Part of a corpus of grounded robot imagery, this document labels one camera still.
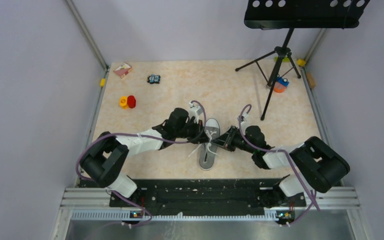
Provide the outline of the grey canvas sneaker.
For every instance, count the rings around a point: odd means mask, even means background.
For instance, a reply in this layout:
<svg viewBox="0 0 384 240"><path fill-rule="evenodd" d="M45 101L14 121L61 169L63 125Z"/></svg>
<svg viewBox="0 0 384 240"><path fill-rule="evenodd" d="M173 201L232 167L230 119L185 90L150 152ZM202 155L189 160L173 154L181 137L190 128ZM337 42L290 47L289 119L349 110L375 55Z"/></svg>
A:
<svg viewBox="0 0 384 240"><path fill-rule="evenodd" d="M221 135L221 127L215 118L209 118L205 122L205 135L208 137L208 142L200 146L198 164L204 171L210 170L215 163L218 146L212 143L212 140Z"/></svg>

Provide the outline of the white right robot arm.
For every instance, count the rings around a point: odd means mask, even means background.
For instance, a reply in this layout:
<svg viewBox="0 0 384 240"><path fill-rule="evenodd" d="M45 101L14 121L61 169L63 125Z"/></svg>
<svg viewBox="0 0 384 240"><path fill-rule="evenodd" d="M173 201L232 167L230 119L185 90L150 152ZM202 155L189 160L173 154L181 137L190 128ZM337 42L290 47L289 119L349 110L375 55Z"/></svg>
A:
<svg viewBox="0 0 384 240"><path fill-rule="evenodd" d="M295 195L305 191L326 193L351 170L342 156L316 136L296 145L272 147L259 126L251 125L245 131L231 126L211 144L230 152L240 149L250 153L260 169L294 167L294 174L273 186L273 200L279 206L287 206Z"/></svg>

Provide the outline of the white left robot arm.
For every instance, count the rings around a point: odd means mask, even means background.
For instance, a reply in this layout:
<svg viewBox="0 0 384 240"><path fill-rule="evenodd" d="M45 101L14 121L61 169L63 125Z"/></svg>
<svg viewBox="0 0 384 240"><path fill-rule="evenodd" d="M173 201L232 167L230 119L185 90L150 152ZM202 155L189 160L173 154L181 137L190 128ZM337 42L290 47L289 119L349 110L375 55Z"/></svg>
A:
<svg viewBox="0 0 384 240"><path fill-rule="evenodd" d="M100 188L116 191L129 207L140 202L137 184L122 167L127 158L149 151L160 151L171 145L203 144L209 138L205 134L204 108L197 101L189 109L175 108L163 123L140 133L102 133L77 161Z"/></svg>

